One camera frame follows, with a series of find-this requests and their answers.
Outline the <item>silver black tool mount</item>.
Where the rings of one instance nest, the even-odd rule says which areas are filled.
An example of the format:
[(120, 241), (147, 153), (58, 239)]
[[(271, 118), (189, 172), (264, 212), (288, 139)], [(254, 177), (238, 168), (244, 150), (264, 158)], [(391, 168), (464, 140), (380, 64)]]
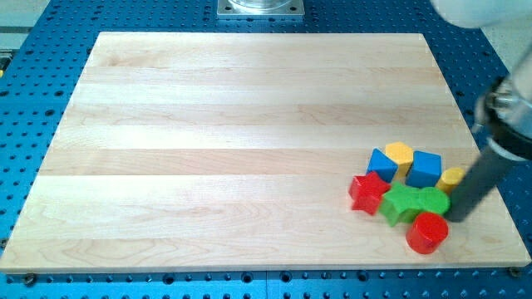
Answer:
[(531, 160), (531, 100), (510, 77), (498, 77), (478, 98), (475, 125), (487, 126), (497, 146), (519, 159)]

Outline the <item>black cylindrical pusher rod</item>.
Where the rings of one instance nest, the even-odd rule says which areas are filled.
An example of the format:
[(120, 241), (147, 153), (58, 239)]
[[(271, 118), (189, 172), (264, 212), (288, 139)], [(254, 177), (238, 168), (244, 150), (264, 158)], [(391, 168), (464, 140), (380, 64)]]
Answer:
[(464, 221), (515, 165), (514, 154), (506, 149), (487, 145), (464, 178), (451, 191), (451, 206), (445, 213), (445, 218), (454, 223)]

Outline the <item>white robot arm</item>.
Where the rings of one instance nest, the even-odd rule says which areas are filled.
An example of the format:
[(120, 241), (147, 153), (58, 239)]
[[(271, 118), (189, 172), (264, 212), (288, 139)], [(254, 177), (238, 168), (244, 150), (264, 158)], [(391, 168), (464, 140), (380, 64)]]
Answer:
[[(531, 14), (531, 2), (526, 0), (431, 0), (431, 5), (445, 21), (469, 29)], [(509, 75), (479, 97), (472, 129), (483, 126), (490, 129), (487, 146), (451, 191), (445, 218), (453, 223), (464, 221), (516, 164), (531, 159), (530, 49)]]

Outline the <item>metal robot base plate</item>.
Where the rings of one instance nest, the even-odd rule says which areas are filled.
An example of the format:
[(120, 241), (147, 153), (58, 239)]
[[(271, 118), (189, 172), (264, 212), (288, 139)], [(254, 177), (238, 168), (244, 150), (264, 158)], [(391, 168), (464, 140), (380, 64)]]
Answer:
[(219, 0), (217, 15), (240, 16), (302, 16), (303, 0)]

